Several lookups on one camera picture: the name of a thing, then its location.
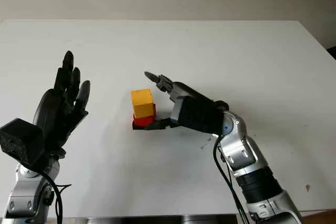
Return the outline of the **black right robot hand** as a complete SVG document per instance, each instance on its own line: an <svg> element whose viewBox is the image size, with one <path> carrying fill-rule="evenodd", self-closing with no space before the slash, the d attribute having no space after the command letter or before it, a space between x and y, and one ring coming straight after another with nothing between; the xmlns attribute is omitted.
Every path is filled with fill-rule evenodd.
<svg viewBox="0 0 336 224"><path fill-rule="evenodd" d="M224 111L229 106L224 101L213 101L182 82L172 81L160 74L146 71L145 76L166 92L174 103L170 116L147 125L145 130L163 130L182 126L203 133L222 134Z"/></svg>

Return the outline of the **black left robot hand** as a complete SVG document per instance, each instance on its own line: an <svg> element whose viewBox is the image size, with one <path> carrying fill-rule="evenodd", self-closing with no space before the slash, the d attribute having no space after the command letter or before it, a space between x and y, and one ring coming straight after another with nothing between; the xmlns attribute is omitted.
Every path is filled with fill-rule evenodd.
<svg viewBox="0 0 336 224"><path fill-rule="evenodd" d="M42 130L47 154L59 158L66 154L63 146L72 131L88 115L90 81L81 82L73 56L69 50L65 53L54 87L44 93L33 119L33 124Z"/></svg>

